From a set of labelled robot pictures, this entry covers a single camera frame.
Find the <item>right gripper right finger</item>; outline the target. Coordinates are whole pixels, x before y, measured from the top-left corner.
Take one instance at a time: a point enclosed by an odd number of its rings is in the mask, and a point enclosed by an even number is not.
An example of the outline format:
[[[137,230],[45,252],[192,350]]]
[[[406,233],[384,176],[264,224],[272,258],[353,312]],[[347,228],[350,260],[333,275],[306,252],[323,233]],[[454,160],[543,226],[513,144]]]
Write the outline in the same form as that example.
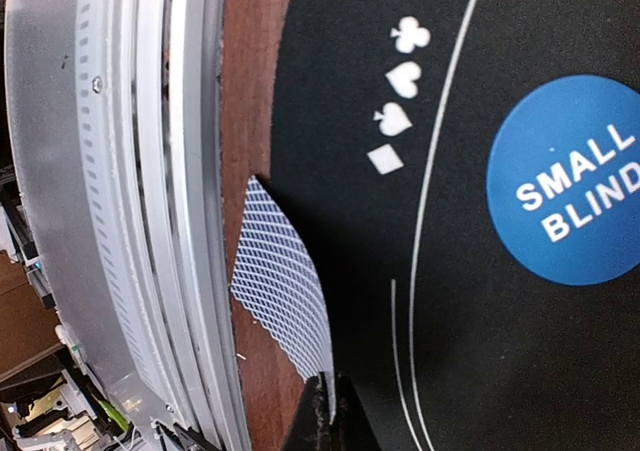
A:
[[[352,381],[336,378],[336,413],[329,425],[331,451],[382,451]]]

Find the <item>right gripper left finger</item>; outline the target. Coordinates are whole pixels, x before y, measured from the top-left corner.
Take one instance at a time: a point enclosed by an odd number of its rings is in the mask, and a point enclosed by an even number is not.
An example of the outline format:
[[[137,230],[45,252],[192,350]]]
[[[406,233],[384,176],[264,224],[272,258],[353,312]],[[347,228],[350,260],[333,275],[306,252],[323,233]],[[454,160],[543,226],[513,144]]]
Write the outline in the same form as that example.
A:
[[[330,415],[326,379],[323,373],[309,378],[281,447],[282,451],[328,451]]]

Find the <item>single blue playing card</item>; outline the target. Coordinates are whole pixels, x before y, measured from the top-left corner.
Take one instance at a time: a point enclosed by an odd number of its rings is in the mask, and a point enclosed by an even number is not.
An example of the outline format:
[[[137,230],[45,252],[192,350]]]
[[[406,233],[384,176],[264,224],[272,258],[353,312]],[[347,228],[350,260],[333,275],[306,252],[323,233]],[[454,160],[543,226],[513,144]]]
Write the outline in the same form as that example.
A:
[[[297,231],[261,182],[247,182],[231,292],[307,380],[334,371],[320,279]]]

